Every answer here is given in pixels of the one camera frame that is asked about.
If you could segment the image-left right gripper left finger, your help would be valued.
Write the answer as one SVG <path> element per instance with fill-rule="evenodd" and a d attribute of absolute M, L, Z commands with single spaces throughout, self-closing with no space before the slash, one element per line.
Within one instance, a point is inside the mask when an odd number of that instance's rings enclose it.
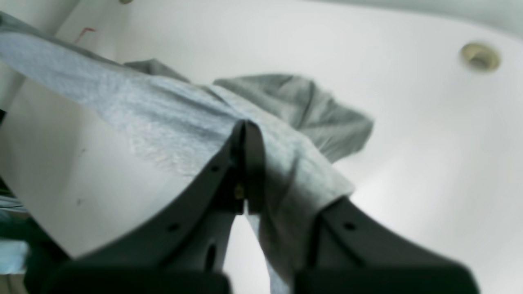
<path fill-rule="evenodd" d="M 258 125 L 239 121 L 217 154 L 166 208 L 130 233 L 66 263 L 45 294 L 230 294 L 223 272 L 234 219 L 259 214 L 265 150 Z"/>

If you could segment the image-left right gripper right finger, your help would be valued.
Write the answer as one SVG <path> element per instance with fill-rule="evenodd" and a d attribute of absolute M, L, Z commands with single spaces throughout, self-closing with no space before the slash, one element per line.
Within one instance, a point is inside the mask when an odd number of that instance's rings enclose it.
<path fill-rule="evenodd" d="M 478 294 L 466 266 L 398 236 L 349 199 L 335 201 L 314 222 L 295 294 Z"/>

